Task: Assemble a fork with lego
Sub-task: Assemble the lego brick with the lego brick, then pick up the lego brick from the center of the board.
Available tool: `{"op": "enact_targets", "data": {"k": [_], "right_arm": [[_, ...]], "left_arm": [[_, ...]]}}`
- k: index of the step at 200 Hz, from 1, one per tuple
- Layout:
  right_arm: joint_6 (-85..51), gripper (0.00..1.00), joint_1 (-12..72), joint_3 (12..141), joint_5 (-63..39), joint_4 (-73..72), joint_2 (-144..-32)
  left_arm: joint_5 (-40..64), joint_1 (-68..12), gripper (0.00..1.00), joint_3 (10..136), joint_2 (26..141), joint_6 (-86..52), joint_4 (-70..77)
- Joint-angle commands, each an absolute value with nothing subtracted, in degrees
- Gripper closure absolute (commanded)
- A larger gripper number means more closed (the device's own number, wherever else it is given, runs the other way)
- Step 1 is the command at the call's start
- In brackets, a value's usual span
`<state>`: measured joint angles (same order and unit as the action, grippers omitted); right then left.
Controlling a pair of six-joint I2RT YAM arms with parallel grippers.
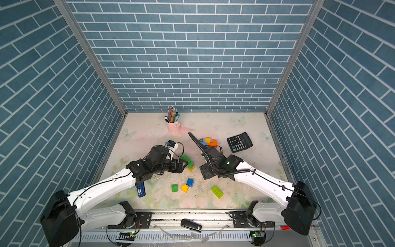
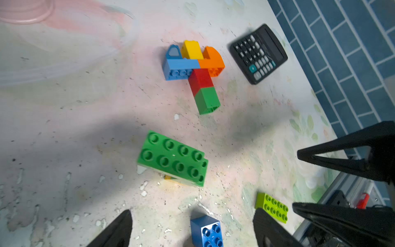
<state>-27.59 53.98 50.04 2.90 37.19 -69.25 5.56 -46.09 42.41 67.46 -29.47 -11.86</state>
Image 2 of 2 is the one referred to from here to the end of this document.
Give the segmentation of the long green lego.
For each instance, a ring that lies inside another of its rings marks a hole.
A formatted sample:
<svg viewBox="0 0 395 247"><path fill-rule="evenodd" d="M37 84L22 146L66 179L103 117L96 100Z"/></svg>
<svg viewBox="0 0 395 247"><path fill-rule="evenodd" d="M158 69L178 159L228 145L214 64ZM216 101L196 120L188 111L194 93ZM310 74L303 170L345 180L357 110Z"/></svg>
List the long green lego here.
<svg viewBox="0 0 395 247"><path fill-rule="evenodd" d="M205 153L155 131L149 131L137 158L141 166L203 187L209 161Z"/></svg>

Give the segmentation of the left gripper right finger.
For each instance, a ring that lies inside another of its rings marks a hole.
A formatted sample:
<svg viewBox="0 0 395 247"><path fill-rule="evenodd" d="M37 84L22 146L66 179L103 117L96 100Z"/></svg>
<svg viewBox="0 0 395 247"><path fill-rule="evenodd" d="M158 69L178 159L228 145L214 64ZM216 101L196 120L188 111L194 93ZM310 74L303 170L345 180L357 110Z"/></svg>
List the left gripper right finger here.
<svg viewBox="0 0 395 247"><path fill-rule="evenodd" d="M264 209L256 209L253 226L259 247L302 247L302 244Z"/></svg>

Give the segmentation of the long light blue lego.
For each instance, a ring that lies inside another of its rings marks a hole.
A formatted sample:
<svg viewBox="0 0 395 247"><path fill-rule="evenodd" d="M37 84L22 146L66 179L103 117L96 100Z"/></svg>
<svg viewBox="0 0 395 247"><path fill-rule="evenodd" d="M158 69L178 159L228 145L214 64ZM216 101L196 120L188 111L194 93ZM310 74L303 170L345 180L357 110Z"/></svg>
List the long light blue lego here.
<svg viewBox="0 0 395 247"><path fill-rule="evenodd" d="M193 70L200 69L198 60L194 59L167 59L163 65L166 81L188 79Z"/></svg>

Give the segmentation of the small orange lego brick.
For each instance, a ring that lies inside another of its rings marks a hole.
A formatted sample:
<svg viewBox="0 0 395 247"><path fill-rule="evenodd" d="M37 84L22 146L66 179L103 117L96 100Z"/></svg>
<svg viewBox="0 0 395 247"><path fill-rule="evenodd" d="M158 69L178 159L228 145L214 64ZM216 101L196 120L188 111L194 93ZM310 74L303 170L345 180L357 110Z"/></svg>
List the small orange lego brick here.
<svg viewBox="0 0 395 247"><path fill-rule="evenodd" d="M210 46L205 47L204 51L203 51L203 57L204 59L222 59L221 55L219 54L219 52ZM211 77L218 77L221 72L223 70L219 69L208 69L209 70L209 74Z"/></svg>

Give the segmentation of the long orange lego brick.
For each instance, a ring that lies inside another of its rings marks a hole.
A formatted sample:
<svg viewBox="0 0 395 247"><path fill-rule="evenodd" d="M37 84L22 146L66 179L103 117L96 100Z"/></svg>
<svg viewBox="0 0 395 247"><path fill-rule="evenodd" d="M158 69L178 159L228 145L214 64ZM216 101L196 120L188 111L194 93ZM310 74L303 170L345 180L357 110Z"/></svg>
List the long orange lego brick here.
<svg viewBox="0 0 395 247"><path fill-rule="evenodd" d="M200 59L198 60L201 69L223 70L225 64L222 59Z"/></svg>

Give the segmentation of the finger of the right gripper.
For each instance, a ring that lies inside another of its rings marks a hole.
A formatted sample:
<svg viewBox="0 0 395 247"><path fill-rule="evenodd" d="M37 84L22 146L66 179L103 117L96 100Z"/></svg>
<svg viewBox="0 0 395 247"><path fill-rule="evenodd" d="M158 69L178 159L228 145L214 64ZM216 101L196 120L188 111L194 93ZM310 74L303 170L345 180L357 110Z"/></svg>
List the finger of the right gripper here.
<svg viewBox="0 0 395 247"><path fill-rule="evenodd" d="M292 209L351 247L395 245L395 212L389 207L352 209L337 205L293 203Z"/></svg>
<svg viewBox="0 0 395 247"><path fill-rule="evenodd" d="M301 161L366 179L395 181L395 122L383 121L336 140L300 149Z"/></svg>

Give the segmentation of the long lime lego brick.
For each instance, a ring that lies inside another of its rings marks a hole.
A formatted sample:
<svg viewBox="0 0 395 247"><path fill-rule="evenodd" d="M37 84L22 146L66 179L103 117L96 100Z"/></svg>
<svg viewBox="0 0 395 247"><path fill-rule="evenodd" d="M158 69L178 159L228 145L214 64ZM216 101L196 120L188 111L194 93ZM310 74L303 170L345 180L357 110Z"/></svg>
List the long lime lego brick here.
<svg viewBox="0 0 395 247"><path fill-rule="evenodd" d="M267 193L257 193L255 209L263 209L279 222L287 223L288 221L289 208Z"/></svg>

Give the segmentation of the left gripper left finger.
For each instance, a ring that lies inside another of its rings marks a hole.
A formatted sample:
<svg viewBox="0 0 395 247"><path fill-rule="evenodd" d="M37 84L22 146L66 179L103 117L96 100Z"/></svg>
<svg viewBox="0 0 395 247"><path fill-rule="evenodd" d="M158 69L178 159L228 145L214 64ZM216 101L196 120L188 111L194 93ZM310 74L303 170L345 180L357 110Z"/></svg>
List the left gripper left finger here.
<svg viewBox="0 0 395 247"><path fill-rule="evenodd" d="M133 219L130 210L123 211L87 247L128 247Z"/></svg>

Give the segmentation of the small blue lego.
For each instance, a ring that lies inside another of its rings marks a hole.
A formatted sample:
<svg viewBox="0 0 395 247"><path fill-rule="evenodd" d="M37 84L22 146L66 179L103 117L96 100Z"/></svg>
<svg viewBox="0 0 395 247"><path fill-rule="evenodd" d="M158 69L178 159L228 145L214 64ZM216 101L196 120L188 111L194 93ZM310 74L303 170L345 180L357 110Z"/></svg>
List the small blue lego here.
<svg viewBox="0 0 395 247"><path fill-rule="evenodd" d="M192 243L195 247L223 247L222 227L219 220L208 215L191 219Z"/></svg>
<svg viewBox="0 0 395 247"><path fill-rule="evenodd" d="M182 59L182 54L178 45L171 45L166 52L166 59Z"/></svg>

